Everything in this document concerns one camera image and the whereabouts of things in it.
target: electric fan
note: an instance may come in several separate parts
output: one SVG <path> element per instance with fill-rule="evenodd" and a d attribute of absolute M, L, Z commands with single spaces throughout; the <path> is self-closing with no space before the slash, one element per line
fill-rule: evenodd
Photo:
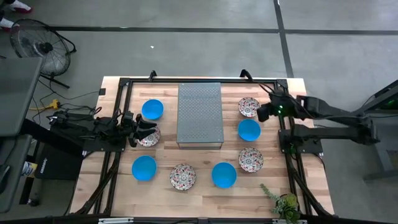
<path fill-rule="evenodd" d="M 69 51 L 65 40 L 72 44 Z M 43 22 L 33 19 L 20 19 L 11 27 L 11 45 L 18 57 L 41 57 L 40 75 L 52 82 L 69 86 L 54 80 L 64 74 L 70 65 L 70 54 L 76 52 L 75 44 Z"/>

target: concrete floor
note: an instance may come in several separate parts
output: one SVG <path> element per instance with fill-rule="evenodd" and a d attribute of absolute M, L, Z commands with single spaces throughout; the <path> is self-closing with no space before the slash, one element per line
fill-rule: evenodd
<path fill-rule="evenodd" d="M 277 28 L 271 0 L 25 0 L 27 15 L 51 25 L 121 27 Z M 397 30 L 398 2 L 391 0 L 280 0 L 286 29 Z M 20 15 L 8 14 L 17 19 Z M 160 32 L 62 32 L 78 49 L 53 87 L 66 97 L 96 91 L 105 75 L 208 75 L 236 77 L 243 68 L 254 77 L 286 77 L 278 34 Z M 398 36 L 287 35 L 294 76 L 304 78 L 309 95 L 346 110 L 360 107 L 393 82 L 398 70 Z M 0 55 L 16 57 L 8 35 L 0 33 Z M 35 99 L 49 91 L 38 85 Z M 60 101 L 95 106 L 97 97 Z M 334 126 L 332 122 L 321 124 Z M 380 171 L 374 147 L 350 141 L 322 141 L 335 213 L 345 218 L 397 222 L 398 181 L 365 184 L 363 175 Z M 46 181 L 43 188 L 57 183 Z M 73 183 L 61 183 L 71 192 Z M 62 215 L 68 198 L 49 200 L 46 215 Z M 2 214 L 0 219 L 16 218 Z"/>

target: small plant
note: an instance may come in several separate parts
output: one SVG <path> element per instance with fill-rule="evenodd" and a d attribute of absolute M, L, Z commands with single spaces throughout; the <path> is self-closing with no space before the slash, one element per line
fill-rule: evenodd
<path fill-rule="evenodd" d="M 287 223 L 296 224 L 300 218 L 300 212 L 297 210 L 299 203 L 297 202 L 296 195 L 289 193 L 280 197 L 271 193 L 264 184 L 260 184 L 260 187 L 276 203 L 275 208 L 271 211 L 279 214 L 279 218 L 286 220 Z"/>

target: wooden tabletop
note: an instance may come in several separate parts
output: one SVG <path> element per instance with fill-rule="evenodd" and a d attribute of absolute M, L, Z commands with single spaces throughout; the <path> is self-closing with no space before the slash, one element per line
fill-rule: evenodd
<path fill-rule="evenodd" d="M 112 116 L 119 78 L 104 77 L 102 88 L 106 88 L 106 94 L 98 98 L 97 107 L 103 108 L 98 116 Z M 303 79 L 291 78 L 288 79 L 288 84 L 291 95 L 306 95 Z M 121 100 L 122 110 L 125 95 L 126 90 Z M 134 114 L 140 113 L 142 105 L 149 99 L 159 99 L 164 104 L 164 115 L 156 121 L 161 131 L 161 138 L 153 147 L 138 145 L 132 148 L 127 144 L 121 156 L 112 216 L 278 217 L 271 213 L 275 202 L 264 195 L 260 184 L 266 185 L 277 195 L 289 192 L 285 158 L 280 152 L 277 140 L 279 120 L 270 117 L 266 122 L 260 123 L 262 134 L 257 141 L 245 142 L 240 139 L 237 127 L 245 117 L 238 111 L 238 101 L 245 96 L 254 97 L 260 103 L 269 101 L 266 92 L 256 84 L 221 84 L 224 122 L 224 144 L 221 150 L 180 150 L 176 143 L 178 84 L 135 83 L 129 108 Z M 296 120 L 296 123 L 313 125 L 309 119 L 305 122 Z M 261 151 L 264 165 L 260 171 L 250 174 L 240 168 L 238 154 L 245 147 L 254 147 Z M 142 155 L 150 155 L 157 161 L 157 173 L 150 182 L 139 182 L 131 174 L 132 163 Z M 71 212 L 81 208 L 98 186 L 103 157 L 103 152 L 95 152 L 83 161 Z M 310 154 L 303 154 L 302 160 L 308 188 L 324 208 L 333 213 L 322 163 L 319 158 Z M 211 170 L 215 164 L 225 161 L 234 165 L 238 178 L 231 188 L 219 189 L 211 180 Z M 181 163 L 190 164 L 197 173 L 195 185 L 188 191 L 176 190 L 170 184 L 170 171 Z M 107 192 L 108 188 L 104 191 L 102 208 Z M 301 190 L 298 199 L 304 208 Z"/>

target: decorative plate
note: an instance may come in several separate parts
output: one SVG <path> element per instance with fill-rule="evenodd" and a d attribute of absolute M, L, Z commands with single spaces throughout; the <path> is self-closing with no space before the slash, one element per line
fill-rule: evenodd
<path fill-rule="evenodd" d="M 146 138 L 139 141 L 138 143 L 141 146 L 151 147 L 154 146 L 159 141 L 159 139 L 160 139 L 160 129 L 156 126 L 155 133 L 148 135 Z"/>
<path fill-rule="evenodd" d="M 239 165 L 248 172 L 257 172 L 261 169 L 264 158 L 260 151 L 255 148 L 245 148 L 239 153 Z"/>
<path fill-rule="evenodd" d="M 170 173 L 170 182 L 177 190 L 190 189 L 196 179 L 197 174 L 195 170 L 188 164 L 179 164 L 175 166 Z"/>
<path fill-rule="evenodd" d="M 252 97 L 245 97 L 239 101 L 238 108 L 243 116 L 252 118 L 257 116 L 257 109 L 260 108 L 260 103 Z"/>

